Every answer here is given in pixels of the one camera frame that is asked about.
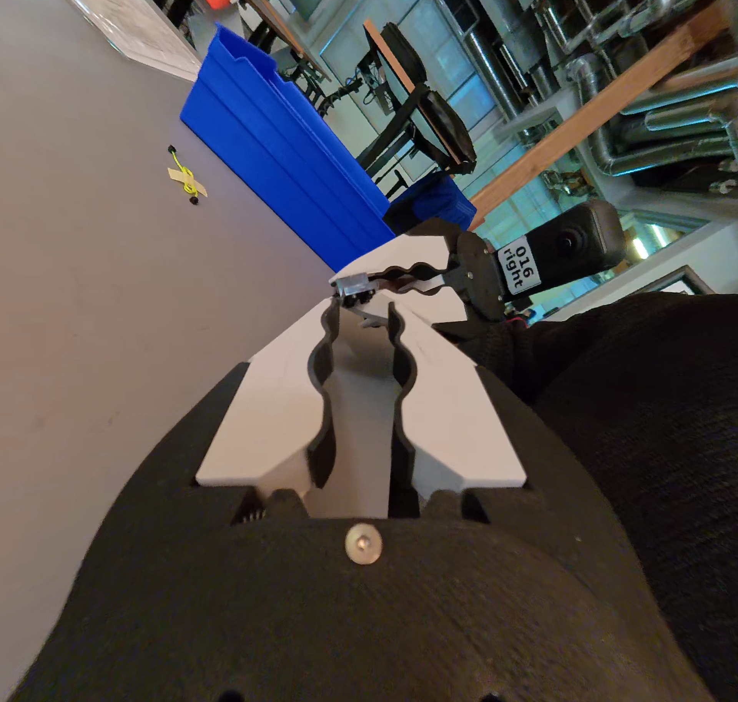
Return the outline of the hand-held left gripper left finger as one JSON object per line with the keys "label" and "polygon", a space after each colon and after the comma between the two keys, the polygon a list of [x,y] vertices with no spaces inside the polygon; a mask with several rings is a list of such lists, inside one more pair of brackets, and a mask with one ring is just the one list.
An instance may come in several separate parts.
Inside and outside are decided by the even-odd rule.
{"label": "hand-held left gripper left finger", "polygon": [[248,362],[196,473],[199,486],[258,493],[326,486],[337,456],[325,384],[334,372],[339,301],[309,310]]}

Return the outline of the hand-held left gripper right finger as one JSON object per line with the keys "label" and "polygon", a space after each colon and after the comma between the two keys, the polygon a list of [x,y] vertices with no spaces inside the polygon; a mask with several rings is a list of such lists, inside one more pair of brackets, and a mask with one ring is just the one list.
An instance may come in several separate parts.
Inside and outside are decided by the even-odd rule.
{"label": "hand-held left gripper right finger", "polygon": [[391,303],[388,313],[392,373],[401,387],[392,423],[392,480],[422,498],[521,488],[527,475],[481,368],[410,308]]}

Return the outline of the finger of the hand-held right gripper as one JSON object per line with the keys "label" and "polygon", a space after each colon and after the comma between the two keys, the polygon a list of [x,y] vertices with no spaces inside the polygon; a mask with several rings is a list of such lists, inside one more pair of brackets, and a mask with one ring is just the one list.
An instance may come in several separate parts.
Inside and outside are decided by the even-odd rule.
{"label": "finger of the hand-held right gripper", "polygon": [[396,281],[405,276],[427,281],[447,272],[463,230],[433,218],[347,264],[330,279],[337,289],[351,284]]}
{"label": "finger of the hand-held right gripper", "polygon": [[464,302],[450,286],[440,286],[430,292],[379,290],[367,303],[360,305],[360,317],[369,327],[386,327],[390,305],[410,310],[429,325],[469,320]]}

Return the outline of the small grey toy brick model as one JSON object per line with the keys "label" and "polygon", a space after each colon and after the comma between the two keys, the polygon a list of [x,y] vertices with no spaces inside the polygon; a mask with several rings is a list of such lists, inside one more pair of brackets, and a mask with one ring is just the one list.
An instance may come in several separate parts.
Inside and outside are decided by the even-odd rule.
{"label": "small grey toy brick model", "polygon": [[368,304],[379,291],[379,282],[370,280],[367,273],[358,273],[332,279],[334,297],[344,309]]}

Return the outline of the person's right forearm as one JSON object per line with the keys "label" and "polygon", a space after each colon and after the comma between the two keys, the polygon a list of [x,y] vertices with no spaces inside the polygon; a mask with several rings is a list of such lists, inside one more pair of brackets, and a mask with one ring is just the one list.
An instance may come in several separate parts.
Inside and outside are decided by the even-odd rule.
{"label": "person's right forearm", "polygon": [[646,292],[565,320],[483,324],[459,349],[533,404],[554,393],[625,394],[662,380],[736,380],[736,294]]}

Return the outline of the small blue plastic container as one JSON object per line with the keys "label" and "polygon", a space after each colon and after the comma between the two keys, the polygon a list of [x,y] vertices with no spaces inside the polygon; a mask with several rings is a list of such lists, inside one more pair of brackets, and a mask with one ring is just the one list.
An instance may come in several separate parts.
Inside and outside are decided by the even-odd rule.
{"label": "small blue plastic container", "polygon": [[447,173],[432,172],[391,202],[383,222],[396,236],[430,219],[441,219],[467,231],[475,214],[473,204]]}

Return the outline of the wooden beam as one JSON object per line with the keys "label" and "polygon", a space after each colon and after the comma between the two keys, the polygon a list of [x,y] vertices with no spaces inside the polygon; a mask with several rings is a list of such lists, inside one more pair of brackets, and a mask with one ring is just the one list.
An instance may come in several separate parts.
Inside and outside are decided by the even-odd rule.
{"label": "wooden beam", "polygon": [[469,229],[475,231],[501,203],[718,37],[729,24],[724,7],[717,0],[676,28],[646,56],[477,192],[472,198],[476,214]]}

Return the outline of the black computer monitor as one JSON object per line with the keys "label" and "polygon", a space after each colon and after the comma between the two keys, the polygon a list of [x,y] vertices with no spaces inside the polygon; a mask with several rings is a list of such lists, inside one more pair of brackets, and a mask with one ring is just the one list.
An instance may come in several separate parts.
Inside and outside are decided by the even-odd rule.
{"label": "black computer monitor", "polygon": [[412,123],[416,148],[441,170],[459,175],[475,171],[477,155],[469,131],[442,95],[428,90],[412,114]]}
{"label": "black computer monitor", "polygon": [[386,23],[380,33],[399,65],[410,78],[412,86],[427,84],[427,71],[424,64],[399,26],[392,22]]}

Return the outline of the large blue plastic bin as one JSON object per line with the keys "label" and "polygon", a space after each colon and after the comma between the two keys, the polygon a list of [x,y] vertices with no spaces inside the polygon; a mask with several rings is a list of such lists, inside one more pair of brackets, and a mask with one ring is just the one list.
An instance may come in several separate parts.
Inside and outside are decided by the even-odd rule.
{"label": "large blue plastic bin", "polygon": [[395,237],[389,201],[332,128],[222,24],[180,119],[333,271]]}

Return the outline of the wooden standing desk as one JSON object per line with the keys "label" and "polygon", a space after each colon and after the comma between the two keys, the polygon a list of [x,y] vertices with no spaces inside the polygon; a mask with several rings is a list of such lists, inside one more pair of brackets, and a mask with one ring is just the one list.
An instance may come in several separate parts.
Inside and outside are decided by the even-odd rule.
{"label": "wooden standing desk", "polygon": [[413,87],[410,78],[384,42],[380,33],[382,29],[379,30],[369,19],[364,21],[363,28],[368,52],[357,66],[358,73],[372,96],[376,99],[383,96],[388,104],[385,112],[391,117],[389,123],[357,159],[364,171],[374,177],[405,146],[411,147],[411,154],[421,154],[413,141],[416,129],[412,123],[412,114],[418,107],[420,98],[428,90],[434,89],[431,89],[428,78],[427,84]]}

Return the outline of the person's black knit sweater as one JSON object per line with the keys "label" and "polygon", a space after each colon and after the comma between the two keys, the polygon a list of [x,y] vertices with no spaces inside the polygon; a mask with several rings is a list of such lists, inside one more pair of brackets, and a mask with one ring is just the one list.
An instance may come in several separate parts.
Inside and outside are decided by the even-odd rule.
{"label": "person's black knit sweater", "polygon": [[612,504],[711,693],[736,700],[736,380],[555,387],[529,405]]}

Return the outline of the long wooden table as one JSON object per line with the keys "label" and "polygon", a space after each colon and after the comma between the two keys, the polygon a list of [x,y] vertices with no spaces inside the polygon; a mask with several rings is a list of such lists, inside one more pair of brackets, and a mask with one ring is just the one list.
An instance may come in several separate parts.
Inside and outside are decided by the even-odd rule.
{"label": "long wooden table", "polygon": [[300,39],[290,30],[286,21],[274,9],[269,0],[239,0],[251,6],[260,16],[265,24],[262,31],[264,33],[273,33],[275,37],[280,38],[287,44],[294,58],[300,65],[309,66],[311,70],[318,75],[320,81],[329,79],[327,72],[322,69],[318,61],[311,55],[309,50],[305,48]]}

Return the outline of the instruction sheet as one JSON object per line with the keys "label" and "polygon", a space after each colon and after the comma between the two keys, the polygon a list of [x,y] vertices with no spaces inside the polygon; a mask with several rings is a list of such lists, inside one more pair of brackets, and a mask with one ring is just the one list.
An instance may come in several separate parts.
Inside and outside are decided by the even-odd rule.
{"label": "instruction sheet", "polygon": [[201,59],[151,0],[70,0],[131,61],[193,83]]}

